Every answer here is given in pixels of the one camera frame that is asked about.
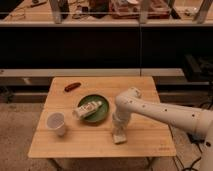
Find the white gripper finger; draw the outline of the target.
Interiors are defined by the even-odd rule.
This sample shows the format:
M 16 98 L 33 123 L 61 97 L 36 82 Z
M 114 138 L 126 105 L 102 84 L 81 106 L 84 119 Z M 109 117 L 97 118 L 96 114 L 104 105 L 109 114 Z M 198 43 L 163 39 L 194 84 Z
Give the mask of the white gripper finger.
M 112 125 L 112 134 L 118 135 L 118 127 L 116 125 Z
M 121 132 L 122 132 L 122 135 L 126 135 L 126 127 L 122 127 L 122 129 L 121 129 Z

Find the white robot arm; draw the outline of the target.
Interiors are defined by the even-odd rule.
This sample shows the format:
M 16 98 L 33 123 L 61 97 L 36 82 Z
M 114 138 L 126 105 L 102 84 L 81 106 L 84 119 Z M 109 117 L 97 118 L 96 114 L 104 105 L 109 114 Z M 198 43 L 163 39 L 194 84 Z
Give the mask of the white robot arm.
M 213 170 L 213 111 L 145 101 L 135 87 L 117 95 L 115 106 L 112 114 L 112 136 L 115 144 L 127 141 L 125 129 L 131 114 L 140 114 L 204 139 L 199 171 Z

